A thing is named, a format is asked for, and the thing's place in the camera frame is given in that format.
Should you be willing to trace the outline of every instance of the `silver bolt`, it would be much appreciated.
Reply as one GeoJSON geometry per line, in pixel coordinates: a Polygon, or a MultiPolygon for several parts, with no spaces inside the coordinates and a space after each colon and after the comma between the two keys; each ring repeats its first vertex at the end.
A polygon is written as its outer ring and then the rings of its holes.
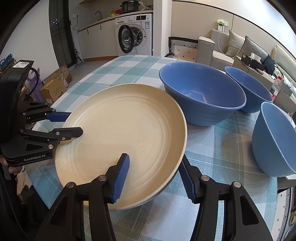
{"type": "Polygon", "coordinates": [[[202,175],[202,180],[203,181],[208,181],[210,178],[207,175],[202,175]]]}
{"type": "Polygon", "coordinates": [[[75,183],[74,182],[69,182],[67,183],[67,188],[72,188],[74,187],[75,183]]]}
{"type": "Polygon", "coordinates": [[[107,177],[105,175],[98,176],[99,181],[105,181],[106,179],[107,179],[107,177]]]}
{"type": "Polygon", "coordinates": [[[233,186],[235,186],[236,188],[240,188],[242,185],[239,182],[234,182],[233,186]]]}

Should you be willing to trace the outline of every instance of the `blue bowl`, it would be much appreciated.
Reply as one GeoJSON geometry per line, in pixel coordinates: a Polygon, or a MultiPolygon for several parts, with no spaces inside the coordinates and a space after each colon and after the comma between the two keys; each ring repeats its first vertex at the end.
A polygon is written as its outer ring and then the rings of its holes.
{"type": "Polygon", "coordinates": [[[273,177],[295,174],[296,131],[276,105],[263,102],[256,121],[252,148],[258,166],[273,177]]]}
{"type": "Polygon", "coordinates": [[[244,108],[241,109],[242,111],[255,113],[260,110],[262,102],[272,103],[272,97],[268,89],[253,76],[229,66],[225,67],[225,72],[242,87],[246,94],[247,102],[244,108]]]}
{"type": "Polygon", "coordinates": [[[246,104],[242,88],[220,70],[192,63],[167,64],[159,71],[165,91],[180,105],[186,121],[211,126],[246,104]]]}

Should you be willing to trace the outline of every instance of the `wooden baseboard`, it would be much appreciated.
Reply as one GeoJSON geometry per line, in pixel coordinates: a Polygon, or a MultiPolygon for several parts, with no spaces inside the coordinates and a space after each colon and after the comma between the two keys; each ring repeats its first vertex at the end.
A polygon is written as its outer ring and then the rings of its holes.
{"type": "Polygon", "coordinates": [[[85,58],[85,62],[90,62],[90,61],[101,61],[101,60],[113,60],[117,58],[118,56],[104,56],[104,57],[95,57],[95,58],[85,58]]]}

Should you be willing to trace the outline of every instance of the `purple bag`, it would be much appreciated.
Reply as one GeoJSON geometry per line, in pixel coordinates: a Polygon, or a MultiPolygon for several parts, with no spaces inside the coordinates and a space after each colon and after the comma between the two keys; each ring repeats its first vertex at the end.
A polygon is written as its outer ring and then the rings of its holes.
{"type": "MultiPolygon", "coordinates": [[[[29,73],[28,81],[30,81],[31,87],[34,88],[36,81],[37,81],[37,76],[36,76],[35,72],[32,71],[29,73]]],[[[33,91],[33,93],[35,94],[35,97],[36,97],[36,101],[38,101],[38,102],[45,102],[45,99],[43,98],[43,96],[40,92],[40,89],[42,87],[43,87],[43,83],[40,80],[40,75],[39,75],[39,81],[38,81],[37,87],[33,91]]]]}

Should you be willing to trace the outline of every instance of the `black box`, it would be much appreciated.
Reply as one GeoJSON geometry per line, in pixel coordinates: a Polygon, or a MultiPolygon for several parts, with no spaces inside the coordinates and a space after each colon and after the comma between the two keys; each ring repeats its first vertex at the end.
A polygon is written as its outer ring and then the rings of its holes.
{"type": "Polygon", "coordinates": [[[242,54],[242,62],[249,66],[250,68],[253,68],[255,70],[260,69],[260,70],[265,70],[264,65],[258,62],[255,59],[252,59],[250,56],[247,56],[245,54],[242,54]]]}

